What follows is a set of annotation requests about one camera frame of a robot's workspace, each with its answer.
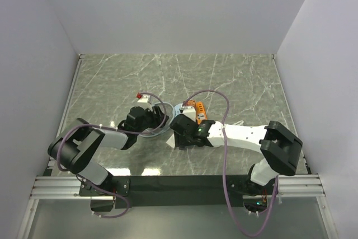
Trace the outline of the aluminium rail frame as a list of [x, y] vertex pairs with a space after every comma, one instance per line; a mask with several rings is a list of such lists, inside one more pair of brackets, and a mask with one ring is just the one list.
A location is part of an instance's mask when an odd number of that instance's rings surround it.
[[[73, 176], [38, 176], [32, 187], [17, 238], [29, 238], [36, 210], [41, 200], [81, 200], [82, 198], [79, 196], [80, 188], [81, 183]], [[278, 197], [280, 199], [315, 198], [327, 237], [338, 238], [331, 212], [328, 209], [326, 194], [318, 174], [296, 175], [294, 177], [281, 176]]]

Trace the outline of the black base beam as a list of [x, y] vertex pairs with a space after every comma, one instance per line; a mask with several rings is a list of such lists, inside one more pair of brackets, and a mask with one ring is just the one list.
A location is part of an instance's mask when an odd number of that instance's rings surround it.
[[90, 198], [95, 213], [109, 213], [132, 207], [173, 207], [231, 205], [243, 207], [244, 197], [256, 197], [277, 191], [277, 180], [265, 186], [249, 181], [247, 175], [193, 176], [109, 176], [96, 186], [77, 176], [81, 186], [79, 196]]

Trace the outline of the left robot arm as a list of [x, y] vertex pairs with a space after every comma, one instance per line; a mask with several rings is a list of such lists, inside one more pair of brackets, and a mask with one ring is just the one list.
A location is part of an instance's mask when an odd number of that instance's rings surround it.
[[92, 182], [92, 189], [98, 195], [106, 195], [116, 190], [116, 184], [110, 172], [92, 161], [93, 155], [100, 147], [127, 150], [145, 131], [162, 129], [169, 116], [161, 108], [159, 105], [151, 109], [132, 107], [116, 129], [100, 128], [78, 118], [50, 144], [48, 155], [62, 169]]

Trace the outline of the white square plug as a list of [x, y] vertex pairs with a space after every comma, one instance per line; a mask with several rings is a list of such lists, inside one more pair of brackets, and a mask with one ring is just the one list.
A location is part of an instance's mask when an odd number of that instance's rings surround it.
[[176, 148], [176, 142], [175, 142], [175, 135], [172, 134], [168, 140], [166, 141], [166, 144], [170, 146], [171, 148]]

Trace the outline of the round light blue power strip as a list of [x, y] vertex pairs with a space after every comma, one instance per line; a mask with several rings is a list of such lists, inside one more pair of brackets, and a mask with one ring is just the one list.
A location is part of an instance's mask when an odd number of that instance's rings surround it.
[[175, 118], [176, 116], [178, 116], [179, 114], [181, 114], [184, 110], [184, 106], [182, 103], [177, 104], [173, 107], [173, 117]]

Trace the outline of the orange power strip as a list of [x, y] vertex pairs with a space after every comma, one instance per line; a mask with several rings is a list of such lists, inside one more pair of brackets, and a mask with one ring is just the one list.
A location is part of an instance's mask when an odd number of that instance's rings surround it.
[[204, 104], [202, 102], [197, 102], [195, 104], [195, 110], [196, 110], [196, 122], [198, 124], [201, 124], [203, 120], [207, 120], [207, 114], [204, 108]]

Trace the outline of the red cube socket adapter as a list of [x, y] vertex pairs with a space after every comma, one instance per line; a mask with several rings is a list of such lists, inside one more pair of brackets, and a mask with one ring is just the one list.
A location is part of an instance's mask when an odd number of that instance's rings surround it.
[[195, 109], [196, 108], [195, 100], [188, 100], [187, 102], [184, 103], [184, 107], [193, 107]]

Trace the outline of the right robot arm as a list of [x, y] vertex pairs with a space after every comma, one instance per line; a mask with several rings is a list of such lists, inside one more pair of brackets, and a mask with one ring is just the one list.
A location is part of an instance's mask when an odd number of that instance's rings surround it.
[[260, 126], [222, 124], [213, 120], [198, 124], [179, 115], [170, 128], [189, 145], [230, 146], [262, 154], [263, 159], [250, 168], [245, 179], [234, 184], [239, 193], [249, 196], [260, 195], [278, 175], [294, 176], [303, 147], [303, 142], [278, 121]]

